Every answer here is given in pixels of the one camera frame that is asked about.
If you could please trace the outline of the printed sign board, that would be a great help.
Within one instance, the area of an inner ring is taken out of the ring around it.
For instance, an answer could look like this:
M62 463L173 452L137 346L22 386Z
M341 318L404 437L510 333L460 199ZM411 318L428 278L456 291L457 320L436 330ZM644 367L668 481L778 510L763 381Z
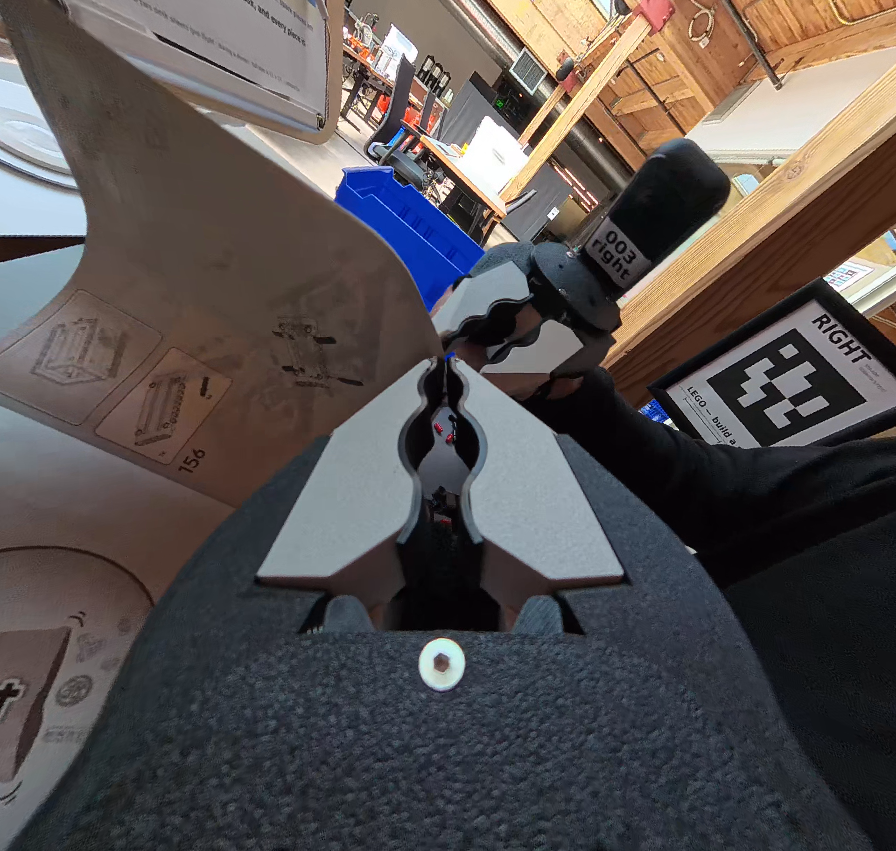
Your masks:
M49 0L176 90L298 140L339 121L342 0Z

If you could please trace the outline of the metal wall vent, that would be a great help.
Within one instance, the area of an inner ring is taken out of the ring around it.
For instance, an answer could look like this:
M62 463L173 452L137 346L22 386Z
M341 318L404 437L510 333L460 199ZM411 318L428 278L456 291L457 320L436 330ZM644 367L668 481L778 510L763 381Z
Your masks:
M508 67L508 73L529 96L534 96L546 78L547 71L525 47L521 48Z

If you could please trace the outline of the white lego instruction booklet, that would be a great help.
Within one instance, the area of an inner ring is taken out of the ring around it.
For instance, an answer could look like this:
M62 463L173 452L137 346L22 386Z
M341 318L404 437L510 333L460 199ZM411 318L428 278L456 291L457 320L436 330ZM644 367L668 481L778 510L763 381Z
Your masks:
M407 268L46 0L2 0L84 252L2 338L2 847L162 849L227 771L183 733L252 653L255 582L326 439L437 352Z

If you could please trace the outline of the black office chair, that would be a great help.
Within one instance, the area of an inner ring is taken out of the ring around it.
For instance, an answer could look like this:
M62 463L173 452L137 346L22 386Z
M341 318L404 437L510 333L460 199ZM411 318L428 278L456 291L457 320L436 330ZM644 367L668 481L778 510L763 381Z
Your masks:
M364 148L366 157L377 165L382 163L383 156L389 148L389 143L401 129L402 121L409 106L415 74L414 64L405 55L402 55L396 72L389 106L381 123Z

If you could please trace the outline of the person's black clothing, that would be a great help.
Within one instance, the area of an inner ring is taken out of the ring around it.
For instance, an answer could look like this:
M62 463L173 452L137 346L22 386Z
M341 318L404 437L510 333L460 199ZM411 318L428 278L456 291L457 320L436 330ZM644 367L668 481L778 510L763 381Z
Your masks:
M894 514L707 570L806 755L875 849L895 842Z

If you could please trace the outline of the thick wooden beam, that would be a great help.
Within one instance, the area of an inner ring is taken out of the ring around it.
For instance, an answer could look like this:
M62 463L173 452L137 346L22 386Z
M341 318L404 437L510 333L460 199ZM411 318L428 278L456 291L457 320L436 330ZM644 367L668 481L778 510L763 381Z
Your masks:
M622 308L604 366L635 407L679 364L895 221L895 69L863 91Z

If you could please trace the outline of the white round disc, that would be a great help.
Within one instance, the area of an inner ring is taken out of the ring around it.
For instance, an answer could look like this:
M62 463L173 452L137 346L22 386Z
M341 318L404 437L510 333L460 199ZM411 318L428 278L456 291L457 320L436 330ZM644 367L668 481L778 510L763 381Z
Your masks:
M1 162L48 185L77 189L56 138L40 116L1 107Z

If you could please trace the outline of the wooden work table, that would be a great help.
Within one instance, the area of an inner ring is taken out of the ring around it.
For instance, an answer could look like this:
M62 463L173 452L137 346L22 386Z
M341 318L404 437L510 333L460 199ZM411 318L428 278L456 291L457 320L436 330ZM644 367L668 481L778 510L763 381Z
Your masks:
M442 171L454 182L454 187L461 194L476 202L476 210L468 231L468 235L483 245L491 235L495 226L507 215L507 205L497 193L492 193L487 186L477 182L462 167L462 158L443 151L437 142L426 133L420 133L420 144L423 149L439 163Z

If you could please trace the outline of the slanted wooden post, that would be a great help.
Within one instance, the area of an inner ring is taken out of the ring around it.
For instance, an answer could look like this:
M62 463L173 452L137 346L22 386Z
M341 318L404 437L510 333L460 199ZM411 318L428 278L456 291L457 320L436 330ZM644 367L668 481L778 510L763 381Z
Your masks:
M597 99L599 93L613 79L623 62L638 48L651 31L652 26L644 14L636 14L632 18L621 39L608 51L593 73L588 76L586 83L581 86L571 99L560 117L556 118L552 126L547 129L543 138L532 150L532 154L522 169L502 189L500 198L504 202L508 203L516 199L524 191L544 163L554 154L556 148L561 142L566 140L569 131L577 125L590 105Z

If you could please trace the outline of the black framed marker sign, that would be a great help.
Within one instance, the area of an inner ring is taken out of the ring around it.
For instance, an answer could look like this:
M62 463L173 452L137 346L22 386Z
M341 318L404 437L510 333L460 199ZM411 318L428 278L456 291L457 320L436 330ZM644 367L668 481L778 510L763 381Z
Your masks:
M648 387L692 438L834 446L894 430L895 348L816 279Z

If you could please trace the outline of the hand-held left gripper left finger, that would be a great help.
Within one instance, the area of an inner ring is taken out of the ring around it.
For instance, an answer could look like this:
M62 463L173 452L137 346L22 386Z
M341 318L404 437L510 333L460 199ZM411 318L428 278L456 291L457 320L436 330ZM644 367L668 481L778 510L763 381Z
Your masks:
M444 378L443 358L425 359L331 433L257 584L350 597L376 629L401 627L439 541L420 465Z

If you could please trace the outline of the red metal bracket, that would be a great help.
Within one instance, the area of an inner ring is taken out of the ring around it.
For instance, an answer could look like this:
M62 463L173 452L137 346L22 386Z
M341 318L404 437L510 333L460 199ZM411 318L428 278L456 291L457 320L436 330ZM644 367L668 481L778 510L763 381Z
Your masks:
M671 0L641 0L633 7L634 17L643 17L649 26L650 36L661 32L671 17L676 12L676 7Z

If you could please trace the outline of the black metal rail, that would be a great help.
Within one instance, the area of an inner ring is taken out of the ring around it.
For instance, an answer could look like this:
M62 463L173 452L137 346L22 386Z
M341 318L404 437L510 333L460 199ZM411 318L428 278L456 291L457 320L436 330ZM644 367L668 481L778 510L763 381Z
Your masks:
M783 80L768 61L766 52L759 43L757 33L752 29L744 15L737 9L733 0L720 0L720 2L725 12L734 22L735 28L744 37L757 65L761 67L772 87L777 91L782 90Z

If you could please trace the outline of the white storage box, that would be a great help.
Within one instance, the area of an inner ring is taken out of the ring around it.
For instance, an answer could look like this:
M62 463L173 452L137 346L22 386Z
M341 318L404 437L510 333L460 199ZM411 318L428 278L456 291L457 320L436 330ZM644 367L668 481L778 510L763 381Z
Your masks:
M504 126L484 117L459 164L476 188L490 196L499 197L528 160L529 155Z

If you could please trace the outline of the blue plastic bin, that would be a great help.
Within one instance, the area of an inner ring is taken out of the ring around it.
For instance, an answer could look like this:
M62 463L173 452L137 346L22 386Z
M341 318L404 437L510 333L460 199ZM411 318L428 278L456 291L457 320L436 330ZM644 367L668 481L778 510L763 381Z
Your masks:
M391 167L345 167L334 200L396 252L428 310L484 255L416 188L400 185Z

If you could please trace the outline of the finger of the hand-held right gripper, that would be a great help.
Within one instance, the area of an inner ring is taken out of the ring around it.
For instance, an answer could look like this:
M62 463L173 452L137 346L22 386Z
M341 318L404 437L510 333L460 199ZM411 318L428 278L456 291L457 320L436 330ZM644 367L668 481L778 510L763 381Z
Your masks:
M508 341L486 348L467 339L462 342L462 361L487 377L544 377L583 348L571 328L523 307Z
M526 273L506 262L461 277L433 307L433 326L444 348L525 348L539 339L539 313Z

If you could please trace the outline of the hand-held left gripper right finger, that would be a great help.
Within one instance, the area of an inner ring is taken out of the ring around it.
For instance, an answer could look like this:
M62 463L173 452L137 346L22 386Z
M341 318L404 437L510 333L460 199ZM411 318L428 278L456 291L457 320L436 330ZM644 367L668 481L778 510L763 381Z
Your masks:
M455 356L446 389L469 468L462 525L501 628L532 598L621 584L623 566L558 435Z

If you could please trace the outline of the person's right forearm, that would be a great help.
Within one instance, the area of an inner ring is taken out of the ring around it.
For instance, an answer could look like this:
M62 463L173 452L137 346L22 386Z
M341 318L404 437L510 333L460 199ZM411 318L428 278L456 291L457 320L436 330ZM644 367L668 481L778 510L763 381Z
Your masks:
M633 409L598 368L522 405L644 502L721 586L781 569L894 587L894 440L741 449Z

